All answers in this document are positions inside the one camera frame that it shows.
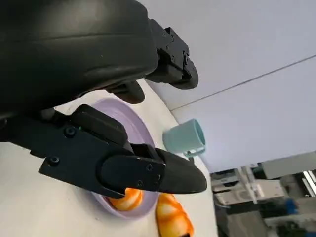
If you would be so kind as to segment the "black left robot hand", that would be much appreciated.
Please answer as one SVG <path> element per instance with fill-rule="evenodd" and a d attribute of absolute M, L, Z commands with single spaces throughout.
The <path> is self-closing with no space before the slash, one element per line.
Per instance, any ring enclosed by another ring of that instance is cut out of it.
<path fill-rule="evenodd" d="M 105 90 L 137 104 L 138 80 L 197 87 L 189 47 L 135 0 L 3 0 L 0 3 L 0 140 L 42 158 L 39 172 L 119 199 L 126 188 L 171 194 L 206 190 L 192 163 L 133 144 L 121 123 L 87 104 Z"/>

